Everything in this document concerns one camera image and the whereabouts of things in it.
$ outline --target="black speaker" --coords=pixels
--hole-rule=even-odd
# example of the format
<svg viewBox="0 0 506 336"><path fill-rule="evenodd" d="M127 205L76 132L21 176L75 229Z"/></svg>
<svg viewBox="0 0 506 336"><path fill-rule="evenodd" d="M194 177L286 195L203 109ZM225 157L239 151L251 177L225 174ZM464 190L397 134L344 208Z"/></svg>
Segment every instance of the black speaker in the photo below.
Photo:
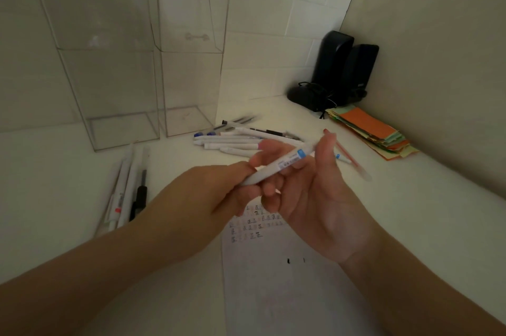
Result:
<svg viewBox="0 0 506 336"><path fill-rule="evenodd" d="M330 94L334 93L354 41L352 36L341 32L331 31L326 34L320 45L311 82L319 84Z"/></svg>
<svg viewBox="0 0 506 336"><path fill-rule="evenodd" d="M357 45L351 49L346 59L341 79L336 82L330 100L338 106L361 101L367 95L365 88L369 82L380 47L377 45Z"/></svg>

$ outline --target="white sheet of paper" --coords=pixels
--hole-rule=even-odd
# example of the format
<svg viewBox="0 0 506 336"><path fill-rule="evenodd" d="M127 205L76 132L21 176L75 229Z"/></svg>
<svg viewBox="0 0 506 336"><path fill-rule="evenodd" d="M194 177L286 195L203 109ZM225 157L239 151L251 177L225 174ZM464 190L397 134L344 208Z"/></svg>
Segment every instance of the white sheet of paper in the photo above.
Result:
<svg viewBox="0 0 506 336"><path fill-rule="evenodd" d="M228 336L384 334L343 270L259 199L228 223L222 245Z"/></svg>

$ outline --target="white desk surface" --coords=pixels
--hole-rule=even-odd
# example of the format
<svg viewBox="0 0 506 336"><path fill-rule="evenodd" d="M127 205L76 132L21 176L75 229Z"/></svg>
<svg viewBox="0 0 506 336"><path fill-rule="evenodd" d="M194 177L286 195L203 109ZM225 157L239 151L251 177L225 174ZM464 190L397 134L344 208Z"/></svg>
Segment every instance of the white desk surface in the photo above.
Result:
<svg viewBox="0 0 506 336"><path fill-rule="evenodd" d="M317 139L324 128L372 175L344 163L345 180L371 214L453 287L506 322L506 201L425 154L387 162L331 120L283 96L227 103L218 119L260 113L259 128ZM149 143L150 198L196 165L242 160L193 146L192 135ZM0 282L90 239L93 208L124 148L94 153L82 124L0 134ZM221 244L145 278L108 305L83 335L224 335Z"/></svg>

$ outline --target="stack of sticky notes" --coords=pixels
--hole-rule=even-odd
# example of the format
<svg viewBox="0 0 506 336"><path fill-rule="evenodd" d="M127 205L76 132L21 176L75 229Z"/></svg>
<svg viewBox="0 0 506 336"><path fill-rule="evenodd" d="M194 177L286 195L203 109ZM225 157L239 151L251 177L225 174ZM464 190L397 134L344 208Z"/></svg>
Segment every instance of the stack of sticky notes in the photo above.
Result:
<svg viewBox="0 0 506 336"><path fill-rule="evenodd" d="M354 105L327 110L332 119L346 125L386 160L406 157L418 152L395 128L379 121Z"/></svg>

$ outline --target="white tiled wall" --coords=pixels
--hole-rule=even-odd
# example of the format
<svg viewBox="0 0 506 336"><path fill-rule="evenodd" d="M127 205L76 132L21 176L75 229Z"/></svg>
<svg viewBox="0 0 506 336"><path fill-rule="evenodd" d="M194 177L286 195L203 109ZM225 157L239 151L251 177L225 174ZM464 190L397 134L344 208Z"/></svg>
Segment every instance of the white tiled wall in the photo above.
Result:
<svg viewBox="0 0 506 336"><path fill-rule="evenodd" d="M321 39L330 30L340 28L350 1L230 0L220 100L281 95L291 84L310 80ZM45 21L38 0L1 0L0 13L30 15L33 20L26 22L26 28ZM9 30L16 23L20 22L2 19L2 37L3 34L10 34ZM0 39L2 64L15 56L11 45L17 45L16 50L19 46L28 47L23 48L26 57L17 55L15 64L7 63L8 73L4 65L0 66L0 94L3 101L0 103L0 130L59 124L77 119L48 27L42 24L38 28L42 35L45 34L44 46L30 47L28 34L23 36L26 40ZM43 84L50 82L51 86L41 90L42 80L34 82L34 77L26 77L26 69L31 76L41 75ZM16 82L16 87L6 86L9 82ZM15 95L7 97L5 90ZM43 97L39 100L28 97L31 102L28 110L31 112L27 113L21 100L33 92ZM6 114L15 117L7 121L4 119Z"/></svg>

